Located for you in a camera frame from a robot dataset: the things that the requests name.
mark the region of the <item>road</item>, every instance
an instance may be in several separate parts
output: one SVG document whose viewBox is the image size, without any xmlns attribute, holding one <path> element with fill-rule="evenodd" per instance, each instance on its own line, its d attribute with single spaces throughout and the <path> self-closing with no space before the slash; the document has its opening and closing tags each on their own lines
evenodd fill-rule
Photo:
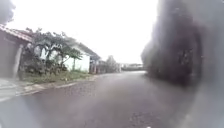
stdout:
<svg viewBox="0 0 224 128">
<path fill-rule="evenodd" d="M 0 103 L 3 128 L 178 128 L 195 91 L 144 72 L 47 89 Z"/>
</svg>

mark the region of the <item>house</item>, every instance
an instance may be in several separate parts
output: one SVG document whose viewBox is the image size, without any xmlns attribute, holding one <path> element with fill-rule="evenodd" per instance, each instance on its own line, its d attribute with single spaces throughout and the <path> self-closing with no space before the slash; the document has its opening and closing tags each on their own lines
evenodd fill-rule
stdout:
<svg viewBox="0 0 224 128">
<path fill-rule="evenodd" d="M 69 44 L 70 47 L 75 48 L 79 50 L 82 54 L 81 60 L 74 60 L 70 58 L 68 61 L 65 62 L 66 67 L 69 70 L 75 69 L 85 72 L 90 72 L 93 68 L 92 65 L 96 65 L 100 59 L 100 56 L 97 55 L 95 52 L 93 52 L 90 48 L 85 46 L 82 43 L 77 43 L 73 41 L 71 44 Z"/>
<path fill-rule="evenodd" d="M 21 52 L 24 46 L 32 42 L 32 38 L 16 30 L 0 24 L 0 77 L 16 77 Z"/>
<path fill-rule="evenodd" d="M 81 53 L 81 59 L 73 59 L 69 58 L 64 62 L 65 66 L 69 71 L 71 70 L 80 70 L 84 72 L 91 72 L 91 65 L 97 64 L 100 56 L 93 52 L 90 48 L 85 46 L 82 43 L 77 43 L 73 38 L 69 38 L 70 41 L 67 44 Z M 46 59 L 46 51 L 43 49 L 40 54 L 41 59 Z M 57 52 L 54 51 L 51 55 L 51 59 L 53 59 L 57 55 Z"/>
</svg>

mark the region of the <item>overcast sky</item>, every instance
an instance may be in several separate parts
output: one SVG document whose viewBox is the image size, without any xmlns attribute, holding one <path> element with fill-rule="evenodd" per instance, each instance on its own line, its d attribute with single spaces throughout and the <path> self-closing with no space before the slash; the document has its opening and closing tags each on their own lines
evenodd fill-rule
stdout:
<svg viewBox="0 0 224 128">
<path fill-rule="evenodd" d="M 65 32 L 103 59 L 141 63 L 156 20 L 157 0 L 13 0 L 11 28 Z"/>
</svg>

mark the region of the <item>wall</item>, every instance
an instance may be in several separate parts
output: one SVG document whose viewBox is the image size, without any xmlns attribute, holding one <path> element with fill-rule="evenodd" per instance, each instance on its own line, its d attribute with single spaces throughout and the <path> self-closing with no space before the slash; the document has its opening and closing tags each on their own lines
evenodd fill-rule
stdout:
<svg viewBox="0 0 224 128">
<path fill-rule="evenodd" d="M 6 34 L 0 31 L 0 77 L 12 77 L 15 63 L 15 54 L 18 42 L 10 41 Z"/>
</svg>

